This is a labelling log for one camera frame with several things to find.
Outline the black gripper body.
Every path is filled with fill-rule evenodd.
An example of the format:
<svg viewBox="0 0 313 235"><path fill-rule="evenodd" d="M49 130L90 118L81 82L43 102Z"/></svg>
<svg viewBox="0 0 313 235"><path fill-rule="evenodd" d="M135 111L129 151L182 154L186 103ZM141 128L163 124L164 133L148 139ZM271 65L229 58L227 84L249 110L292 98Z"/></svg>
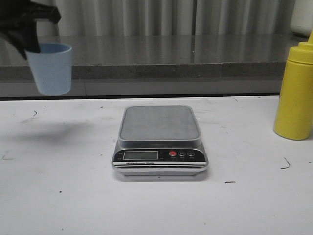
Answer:
<svg viewBox="0 0 313 235"><path fill-rule="evenodd" d="M0 2L0 35L37 36L37 22L57 24L61 14L56 6L32 0L2 0Z"/></svg>

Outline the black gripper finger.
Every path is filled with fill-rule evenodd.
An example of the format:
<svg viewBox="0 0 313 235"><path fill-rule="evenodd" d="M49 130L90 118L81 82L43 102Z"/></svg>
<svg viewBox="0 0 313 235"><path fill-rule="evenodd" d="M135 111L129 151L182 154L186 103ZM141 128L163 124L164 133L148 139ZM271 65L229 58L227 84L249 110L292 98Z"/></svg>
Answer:
<svg viewBox="0 0 313 235"><path fill-rule="evenodd" d="M38 36L37 36L37 22L21 24L16 32L16 49L25 52L39 53L41 52Z"/></svg>
<svg viewBox="0 0 313 235"><path fill-rule="evenodd" d="M18 31L1 29L0 37L10 43L18 51L18 53L22 56L24 60L27 60L27 55L25 53L27 44Z"/></svg>

